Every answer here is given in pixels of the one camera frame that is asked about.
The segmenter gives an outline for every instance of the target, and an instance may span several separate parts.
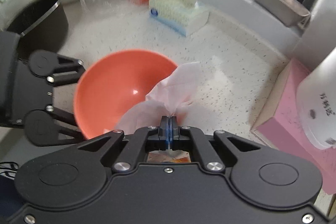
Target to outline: black pot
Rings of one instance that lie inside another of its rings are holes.
[[[21,36],[18,56],[28,59],[35,50],[57,52],[66,39],[68,26],[60,0],[37,0],[15,17],[7,31]]]

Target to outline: stainless steel tray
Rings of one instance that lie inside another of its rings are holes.
[[[297,0],[255,0],[275,15],[286,27],[310,18],[310,12]]]

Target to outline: white bottle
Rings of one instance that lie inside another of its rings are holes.
[[[310,142],[321,150],[336,147],[336,48],[300,83],[296,103]]]

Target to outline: orange bowl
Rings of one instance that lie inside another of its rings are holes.
[[[115,129],[119,119],[176,68],[168,57],[141,49],[114,52],[97,61],[80,78],[73,99],[84,137]]]

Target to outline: blue logo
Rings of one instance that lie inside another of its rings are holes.
[[[157,17],[157,15],[159,14],[158,11],[154,8],[151,9],[151,14],[155,17]]]

